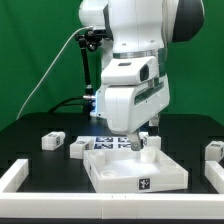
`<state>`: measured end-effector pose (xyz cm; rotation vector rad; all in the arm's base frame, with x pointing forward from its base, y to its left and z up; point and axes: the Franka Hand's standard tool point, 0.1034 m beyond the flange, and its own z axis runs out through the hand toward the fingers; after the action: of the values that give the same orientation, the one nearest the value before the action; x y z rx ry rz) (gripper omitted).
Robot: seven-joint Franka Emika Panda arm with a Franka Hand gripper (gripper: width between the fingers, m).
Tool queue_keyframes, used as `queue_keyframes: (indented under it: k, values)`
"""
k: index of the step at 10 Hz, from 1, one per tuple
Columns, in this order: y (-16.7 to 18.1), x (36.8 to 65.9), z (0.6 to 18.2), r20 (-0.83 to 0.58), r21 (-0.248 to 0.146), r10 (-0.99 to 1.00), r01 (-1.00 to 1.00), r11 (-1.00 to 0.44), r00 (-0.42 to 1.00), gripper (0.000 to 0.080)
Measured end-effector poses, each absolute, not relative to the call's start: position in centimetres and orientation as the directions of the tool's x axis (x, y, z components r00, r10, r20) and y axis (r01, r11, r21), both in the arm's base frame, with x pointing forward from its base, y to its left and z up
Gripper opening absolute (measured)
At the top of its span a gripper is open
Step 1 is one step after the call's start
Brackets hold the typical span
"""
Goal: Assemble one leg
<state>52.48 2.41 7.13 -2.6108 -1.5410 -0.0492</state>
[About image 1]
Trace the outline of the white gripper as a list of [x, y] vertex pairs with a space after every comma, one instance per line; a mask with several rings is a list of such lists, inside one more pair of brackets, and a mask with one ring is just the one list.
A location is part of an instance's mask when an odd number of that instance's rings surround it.
[[167, 76], [160, 78], [155, 87], [150, 87], [149, 82], [138, 86], [108, 87], [105, 91], [108, 127], [114, 134], [128, 134], [131, 149], [140, 151], [141, 139], [135, 131], [167, 107], [169, 101]]

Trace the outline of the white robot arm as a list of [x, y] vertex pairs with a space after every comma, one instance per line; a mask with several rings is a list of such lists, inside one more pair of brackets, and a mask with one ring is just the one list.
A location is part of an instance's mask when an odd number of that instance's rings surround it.
[[202, 0], [83, 0], [87, 46], [102, 48], [101, 85], [93, 115], [110, 131], [141, 149], [138, 129], [158, 129], [170, 101], [165, 70], [167, 45], [191, 40], [202, 28]]

